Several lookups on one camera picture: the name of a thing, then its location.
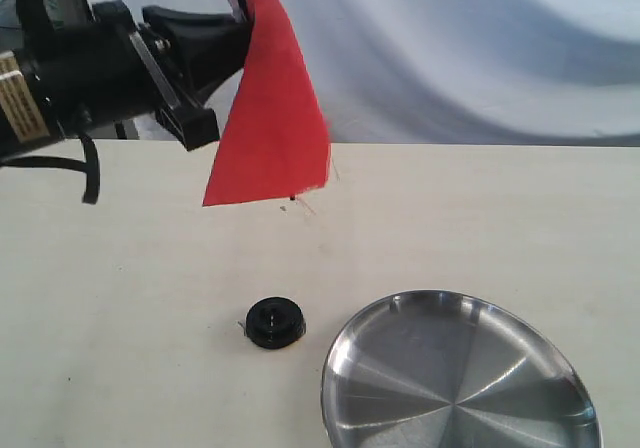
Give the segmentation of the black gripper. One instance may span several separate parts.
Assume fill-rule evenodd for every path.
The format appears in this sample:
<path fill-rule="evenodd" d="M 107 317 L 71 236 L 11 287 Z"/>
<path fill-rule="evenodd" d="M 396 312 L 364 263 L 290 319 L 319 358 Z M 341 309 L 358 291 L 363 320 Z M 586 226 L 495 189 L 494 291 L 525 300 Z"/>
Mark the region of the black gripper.
<path fill-rule="evenodd" d="M 188 151 L 219 140 L 217 117 L 201 103 L 243 69 L 250 24 L 155 5 L 142 16 L 152 37 L 120 0 L 66 27 L 43 3 L 30 8 L 29 57 L 55 141 L 147 113 Z"/>

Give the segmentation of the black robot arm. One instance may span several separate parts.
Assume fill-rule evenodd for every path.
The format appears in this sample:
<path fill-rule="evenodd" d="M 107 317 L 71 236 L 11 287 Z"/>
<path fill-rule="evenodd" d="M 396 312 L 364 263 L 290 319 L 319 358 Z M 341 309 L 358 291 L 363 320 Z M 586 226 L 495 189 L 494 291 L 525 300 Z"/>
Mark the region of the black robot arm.
<path fill-rule="evenodd" d="M 1 162 L 152 113 L 188 151 L 219 140 L 211 95 L 245 63 L 244 6 L 200 14 L 157 5 L 136 22 L 122 0 L 80 0 L 56 24 L 45 0 L 15 0 L 21 46 L 1 54 Z"/>

